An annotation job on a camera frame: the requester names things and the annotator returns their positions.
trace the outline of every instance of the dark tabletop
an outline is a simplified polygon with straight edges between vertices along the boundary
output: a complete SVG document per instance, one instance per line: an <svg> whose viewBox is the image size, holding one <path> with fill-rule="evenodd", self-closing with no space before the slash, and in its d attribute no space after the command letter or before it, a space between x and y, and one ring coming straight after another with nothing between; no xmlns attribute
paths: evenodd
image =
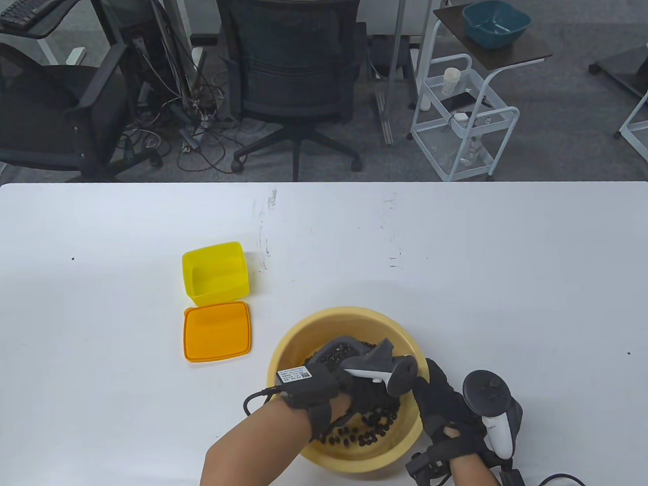
<svg viewBox="0 0 648 486"><path fill-rule="evenodd" d="M59 5L54 7L45 17L39 22L36 22L31 29L18 30L8 29L6 25L0 24L0 34L7 34L9 36L26 37L29 39L42 39L47 37L52 31L58 27L61 20L67 13L74 7L79 0L63 0Z"/></svg>
<svg viewBox="0 0 648 486"><path fill-rule="evenodd" d="M548 58L553 55L549 47L528 30L508 47L496 51L484 49L466 37L462 11L468 5L470 4L441 8L434 10L434 14L486 69L492 71L513 64Z"/></svg>

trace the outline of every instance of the yellow bowl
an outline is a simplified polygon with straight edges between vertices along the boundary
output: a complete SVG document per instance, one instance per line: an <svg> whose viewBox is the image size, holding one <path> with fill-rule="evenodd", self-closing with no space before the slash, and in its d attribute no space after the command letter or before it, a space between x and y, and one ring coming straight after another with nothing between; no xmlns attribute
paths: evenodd
<svg viewBox="0 0 648 486"><path fill-rule="evenodd" d="M301 366L320 348L340 336L352 336L369 343L389 339L394 354L412 354L419 365L419 376L429 379L425 354L414 339L400 325L362 307L335 307L313 314L288 331L279 342L268 368L268 386L275 385L278 370ZM359 416L350 427L362 427ZM338 472L369 472L392 464L403 456L422 432L419 409L411 392L401 397L398 418L385 437L371 445L358 443L321 444L311 442L301 455L309 461Z"/></svg>

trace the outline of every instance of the white bottle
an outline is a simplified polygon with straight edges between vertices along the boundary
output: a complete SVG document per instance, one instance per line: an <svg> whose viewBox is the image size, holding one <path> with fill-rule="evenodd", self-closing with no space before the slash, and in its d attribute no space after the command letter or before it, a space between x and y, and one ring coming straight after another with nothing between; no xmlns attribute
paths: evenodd
<svg viewBox="0 0 648 486"><path fill-rule="evenodd" d="M441 88L441 96L443 99L448 98L454 94L457 89L457 84L461 79L461 71L456 67L449 67L443 73L443 87Z"/></svg>
<svg viewBox="0 0 648 486"><path fill-rule="evenodd" d="M486 120L484 121L484 125L490 125L490 124L491 124L491 117L487 117ZM468 142L468 148L466 149L466 152L463 154L463 157L459 159L459 162L464 164L466 167L470 167L471 165L475 164L477 158L479 157L482 147L483 145L481 144L481 135L473 135L472 137L470 137L470 141Z"/></svg>

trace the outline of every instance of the black glove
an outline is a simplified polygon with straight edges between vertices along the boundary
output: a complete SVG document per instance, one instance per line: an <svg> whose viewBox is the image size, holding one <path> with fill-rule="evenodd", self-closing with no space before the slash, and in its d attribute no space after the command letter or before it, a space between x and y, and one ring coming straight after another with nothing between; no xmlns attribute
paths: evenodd
<svg viewBox="0 0 648 486"><path fill-rule="evenodd" d="M430 382L421 377L417 378L412 392L419 406L423 430L432 439L432 443L436 445L445 441L455 442L448 443L444 450L438 451L442 455L448 452L451 457L453 450L463 451L466 454L479 454L489 468L506 464L507 461L498 458L486 447L483 440L486 436L486 427L481 417L466 405L462 394L454 391L443 370L431 359L427 359L427 362L430 369ZM449 438L443 431L445 427L459 430L460 436Z"/></svg>
<svg viewBox="0 0 648 486"><path fill-rule="evenodd" d="M431 359L427 362L430 382L418 377L412 388L425 433L434 443L448 439L443 433L445 426L456 428L461 435L483 437L485 429L481 418L468 408L463 395L450 386L443 370Z"/></svg>
<svg viewBox="0 0 648 486"><path fill-rule="evenodd" d="M369 349L354 338L343 336L322 347L309 362L324 362L340 385L340 392L351 396L349 413L368 413L376 408L392 406L394 399L386 393L385 383L374 383L370 378L358 378L340 368L344 358L359 356ZM332 360L324 361L331 354Z"/></svg>

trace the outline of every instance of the smartphone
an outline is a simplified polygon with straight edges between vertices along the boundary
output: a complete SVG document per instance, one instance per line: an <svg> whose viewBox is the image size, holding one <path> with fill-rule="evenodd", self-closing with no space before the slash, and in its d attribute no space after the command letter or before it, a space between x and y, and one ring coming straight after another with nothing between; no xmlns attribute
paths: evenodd
<svg viewBox="0 0 648 486"><path fill-rule="evenodd" d="M448 110L450 113L453 111L460 110L461 108L466 108L467 106L474 106L477 103L477 98L472 96L470 93L460 93L458 95L451 96L450 98L445 98L441 101L441 104ZM492 108L490 104L484 99L481 104L487 108Z"/></svg>

